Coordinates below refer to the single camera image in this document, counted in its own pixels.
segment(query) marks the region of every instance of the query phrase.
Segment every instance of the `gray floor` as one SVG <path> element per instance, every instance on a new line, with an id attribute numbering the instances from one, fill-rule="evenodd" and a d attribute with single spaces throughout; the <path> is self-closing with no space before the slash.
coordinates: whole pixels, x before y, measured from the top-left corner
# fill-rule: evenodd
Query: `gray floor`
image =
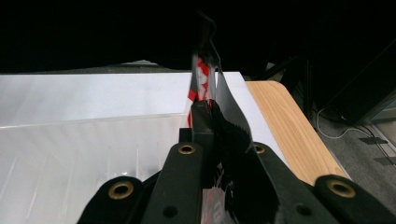
<path id="1" fill-rule="evenodd" d="M 110 73 L 156 73 L 156 72 L 190 72 L 175 71 L 160 67 L 153 63 L 139 62 L 117 64 L 106 67 L 89 69 L 74 69 L 56 72 L 39 72 L 37 74 L 110 74 Z M 278 80 L 281 74 L 272 77 Z M 302 106 L 303 95 L 301 87 L 291 93 L 299 106 Z M 396 122 L 383 125 L 366 125 L 364 127 L 346 126 L 339 115 L 332 108 L 328 108 L 317 116 L 314 107 L 313 117 L 309 119 L 312 126 L 318 131 L 318 136 L 334 155 L 336 160 L 345 169 L 350 178 L 362 186 L 391 212 L 396 215 L 396 166 L 389 162 L 387 157 L 395 157 L 395 146 L 387 137 L 396 136 Z M 362 138 L 367 138 L 370 132 L 388 140 L 388 144 L 367 145 Z"/>

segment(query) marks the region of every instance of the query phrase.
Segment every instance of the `screw hole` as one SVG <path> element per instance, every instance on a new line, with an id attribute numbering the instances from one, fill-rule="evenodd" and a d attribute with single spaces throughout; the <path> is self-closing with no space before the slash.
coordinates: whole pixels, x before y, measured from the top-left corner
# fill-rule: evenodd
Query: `screw hole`
<path id="1" fill-rule="evenodd" d="M 177 215 L 177 208 L 174 206 L 167 206 L 163 209 L 163 215 L 165 217 L 175 217 Z"/>
<path id="2" fill-rule="evenodd" d="M 254 147 L 256 148 L 257 154 L 262 154 L 265 151 L 264 147 L 257 146 L 257 145 L 255 145 Z"/>
<path id="3" fill-rule="evenodd" d="M 331 192 L 343 198 L 353 198 L 356 195 L 356 191 L 350 185 L 339 180 L 328 180 L 327 187 Z"/>
<path id="4" fill-rule="evenodd" d="M 134 191 L 134 185 L 129 181 L 115 183 L 108 190 L 108 197 L 114 200 L 120 200 L 128 197 Z"/>
<path id="5" fill-rule="evenodd" d="M 184 145 L 178 149 L 178 152 L 184 155 L 189 155 L 195 152 L 195 147 L 190 145 Z"/>

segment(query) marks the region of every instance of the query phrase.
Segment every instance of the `black plastic part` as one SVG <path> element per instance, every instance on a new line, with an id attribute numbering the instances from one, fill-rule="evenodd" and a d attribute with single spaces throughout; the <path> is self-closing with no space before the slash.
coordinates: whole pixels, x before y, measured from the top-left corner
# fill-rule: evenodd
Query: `black plastic part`
<path id="1" fill-rule="evenodd" d="M 276 220 L 280 223 L 338 223 L 334 216 L 312 194 L 304 182 L 300 181 L 275 152 L 265 144 L 255 143 L 268 178 L 279 200 Z"/>
<path id="2" fill-rule="evenodd" d="M 204 149 L 203 188 L 213 187 L 215 167 L 219 163 L 215 152 L 215 130 L 207 101 L 195 102 L 191 106 L 191 140 Z"/>
<path id="3" fill-rule="evenodd" d="M 218 88 L 224 81 L 219 80 Z M 226 83 L 223 84 L 222 88 L 228 91 Z M 212 115 L 224 168 L 221 185 L 226 191 L 226 211 L 235 223 L 273 223 L 278 201 L 271 182 L 262 175 L 248 122 L 232 97 L 227 93 L 221 97 L 225 105 L 220 109 L 217 102 L 213 102 Z"/>
<path id="4" fill-rule="evenodd" d="M 170 149 L 141 223 L 200 223 L 203 155 L 191 142 Z"/>
<path id="5" fill-rule="evenodd" d="M 192 142 L 191 128 L 180 128 L 178 130 L 178 142 Z"/>
<path id="6" fill-rule="evenodd" d="M 110 198 L 110 189 L 118 183 L 130 183 L 132 193 L 123 199 Z M 85 207 L 78 224 L 129 224 L 139 223 L 144 206 L 140 203 L 144 195 L 143 183 L 129 176 L 108 180 Z"/>
<path id="7" fill-rule="evenodd" d="M 379 200 L 342 176 L 320 176 L 313 192 L 341 223 L 396 223 L 396 216 Z"/>

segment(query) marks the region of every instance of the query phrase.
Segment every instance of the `wooden tabletop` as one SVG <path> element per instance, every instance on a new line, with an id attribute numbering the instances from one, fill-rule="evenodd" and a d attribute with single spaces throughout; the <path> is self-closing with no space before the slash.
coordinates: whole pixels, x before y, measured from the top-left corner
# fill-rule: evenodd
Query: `wooden tabletop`
<path id="1" fill-rule="evenodd" d="M 346 174 L 287 89 L 276 81 L 247 81 L 290 169 L 310 185 L 321 175 Z"/>

